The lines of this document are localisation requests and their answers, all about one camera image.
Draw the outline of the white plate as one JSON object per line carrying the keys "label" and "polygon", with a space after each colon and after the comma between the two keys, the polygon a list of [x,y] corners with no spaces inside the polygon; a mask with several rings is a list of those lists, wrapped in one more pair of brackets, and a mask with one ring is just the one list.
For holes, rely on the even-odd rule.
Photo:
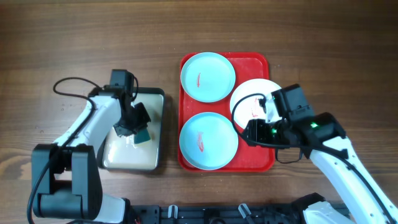
{"label": "white plate", "polygon": [[273,91],[280,89],[278,84],[261,78],[240,84],[231,96],[230,111],[241,98],[254,93],[261,93],[261,95],[252,96],[240,102],[234,114],[235,123],[244,129],[251,119],[264,119],[267,123],[281,120],[271,95]]}

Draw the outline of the green yellow sponge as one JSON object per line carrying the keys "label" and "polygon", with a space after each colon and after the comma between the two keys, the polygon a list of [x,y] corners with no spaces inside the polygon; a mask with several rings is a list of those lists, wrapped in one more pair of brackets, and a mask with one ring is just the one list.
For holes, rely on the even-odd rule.
{"label": "green yellow sponge", "polygon": [[142,144],[144,142],[150,141],[151,137],[150,134],[148,132],[148,130],[142,129],[140,131],[138,131],[135,135],[134,135],[134,144]]}

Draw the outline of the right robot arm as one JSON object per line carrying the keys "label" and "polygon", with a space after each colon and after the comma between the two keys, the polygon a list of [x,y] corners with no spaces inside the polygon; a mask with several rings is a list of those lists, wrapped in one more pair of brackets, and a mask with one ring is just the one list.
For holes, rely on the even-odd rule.
{"label": "right robot arm", "polygon": [[397,223],[397,207],[363,166],[330,113],[289,114],[274,124],[252,119],[240,136],[250,146],[300,149],[331,182],[357,223]]}

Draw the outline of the light blue plate front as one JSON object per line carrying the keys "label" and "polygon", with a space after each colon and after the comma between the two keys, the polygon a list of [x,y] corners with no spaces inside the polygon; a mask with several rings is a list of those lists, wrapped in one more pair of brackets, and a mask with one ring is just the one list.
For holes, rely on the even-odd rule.
{"label": "light blue plate front", "polygon": [[229,119],[214,112],[191,117],[182,127],[179,146],[184,159],[201,170],[217,170],[235,157],[239,139]]}

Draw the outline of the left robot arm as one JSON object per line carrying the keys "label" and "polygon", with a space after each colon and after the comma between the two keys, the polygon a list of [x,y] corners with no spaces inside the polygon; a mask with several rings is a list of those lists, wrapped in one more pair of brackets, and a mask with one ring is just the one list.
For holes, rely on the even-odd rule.
{"label": "left robot arm", "polygon": [[32,151],[32,190],[27,221],[68,219],[70,223],[124,223],[129,200],[103,193],[96,153],[108,133],[130,136],[150,121],[143,103],[123,88],[96,87],[70,129]]}

